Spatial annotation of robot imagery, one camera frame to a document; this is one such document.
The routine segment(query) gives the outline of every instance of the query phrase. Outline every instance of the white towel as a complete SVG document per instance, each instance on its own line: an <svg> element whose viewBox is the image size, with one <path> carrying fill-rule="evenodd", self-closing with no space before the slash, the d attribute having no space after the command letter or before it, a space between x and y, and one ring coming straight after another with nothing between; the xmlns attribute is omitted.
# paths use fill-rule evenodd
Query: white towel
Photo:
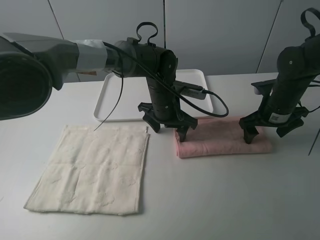
<svg viewBox="0 0 320 240"><path fill-rule="evenodd" d="M24 208L35 212L138 212L147 127L65 126Z"/></svg>

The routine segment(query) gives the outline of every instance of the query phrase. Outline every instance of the white tray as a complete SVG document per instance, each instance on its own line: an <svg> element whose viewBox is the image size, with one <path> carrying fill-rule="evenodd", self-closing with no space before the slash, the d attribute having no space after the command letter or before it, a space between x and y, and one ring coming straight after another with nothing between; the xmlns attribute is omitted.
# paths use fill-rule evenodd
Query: white tray
<svg viewBox="0 0 320 240"><path fill-rule="evenodd" d="M176 80L185 83L200 85L205 89L208 89L204 73L200 70L177 70ZM94 117L98 121L102 122L114 108L120 94L120 89L121 79L115 76L113 73L108 74L105 77L103 87L93 113ZM214 111L214 107L208 94L204 100L194 99L190 97L186 98L208 112L212 113ZM180 100L180 102L181 109L190 116L194 118L201 118L206 116L205 114L195 110L194 108L186 104L184 101ZM124 78L121 99L118 106L109 116L107 121L142 120L144 112L138 111L138 105L140 103L151 103L146 78Z"/></svg>

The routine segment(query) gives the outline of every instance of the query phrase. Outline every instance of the rolled pink towel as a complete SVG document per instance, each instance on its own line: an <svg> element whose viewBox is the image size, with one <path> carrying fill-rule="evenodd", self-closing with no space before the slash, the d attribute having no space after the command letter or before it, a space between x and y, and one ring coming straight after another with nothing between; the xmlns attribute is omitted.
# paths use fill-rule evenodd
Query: rolled pink towel
<svg viewBox="0 0 320 240"><path fill-rule="evenodd" d="M246 144L244 131L239 126L240 117L199 119L195 130L189 129L185 142L179 141L176 131L176 155L190 158L221 154L259 154L272 150L270 141L257 127L259 132L251 144Z"/></svg>

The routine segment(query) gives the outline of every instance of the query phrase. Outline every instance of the tape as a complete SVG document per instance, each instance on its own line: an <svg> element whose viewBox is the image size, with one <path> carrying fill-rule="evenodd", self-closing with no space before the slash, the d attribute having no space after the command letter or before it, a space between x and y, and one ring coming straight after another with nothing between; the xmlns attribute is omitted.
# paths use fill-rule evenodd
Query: tape
<svg viewBox="0 0 320 240"><path fill-rule="evenodd" d="M83 72L100 71L106 67L107 49L102 40L71 40L79 49L76 70Z"/></svg>

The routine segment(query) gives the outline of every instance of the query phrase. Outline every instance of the white table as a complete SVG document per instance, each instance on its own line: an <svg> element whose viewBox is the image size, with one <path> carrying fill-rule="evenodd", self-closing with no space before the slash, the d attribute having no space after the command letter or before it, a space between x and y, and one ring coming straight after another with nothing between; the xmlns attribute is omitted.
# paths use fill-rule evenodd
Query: white table
<svg viewBox="0 0 320 240"><path fill-rule="evenodd" d="M208 76L207 81L210 90L225 100L230 115L244 116L256 111L262 99L254 95L250 83L275 77L275 73L224 75ZM268 128L272 154L179 159L173 130L156 134L149 129L141 214L120 217L23 209L63 126L98 124L93 111L102 84L67 83L37 113L0 122L1 240L320 238L320 140L307 157L320 127L320 110L284 138ZM317 88L309 89L302 103L317 107L319 96ZM217 112L223 111L216 100L213 104Z"/></svg>

